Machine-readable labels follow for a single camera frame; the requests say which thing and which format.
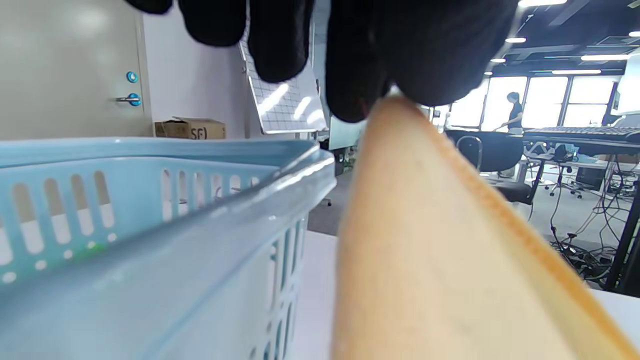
door handle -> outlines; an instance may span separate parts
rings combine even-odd
[[[140,95],[135,93],[131,93],[127,97],[117,97],[116,102],[128,102],[131,106],[140,106],[140,104],[142,104]]]

whiteboard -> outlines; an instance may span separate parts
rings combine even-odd
[[[279,84],[267,83],[255,70],[246,35],[239,46],[264,134],[309,133],[327,129],[311,61],[307,60],[307,65],[295,78]]]

gloved hand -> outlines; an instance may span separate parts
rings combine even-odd
[[[172,0],[126,0],[162,14]],[[189,34],[212,46],[240,41],[246,0],[178,0]],[[308,58],[314,0],[250,0],[248,46],[259,76],[291,79]],[[364,119],[395,83],[409,99],[439,106],[478,87],[504,45],[516,0],[332,0],[326,98],[348,122]]]

door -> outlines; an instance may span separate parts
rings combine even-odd
[[[0,1],[0,140],[151,134],[144,99],[116,102],[144,95],[141,14],[124,0]]]

plastic basket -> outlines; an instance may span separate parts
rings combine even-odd
[[[305,141],[0,143],[0,356],[290,357],[333,186]]]

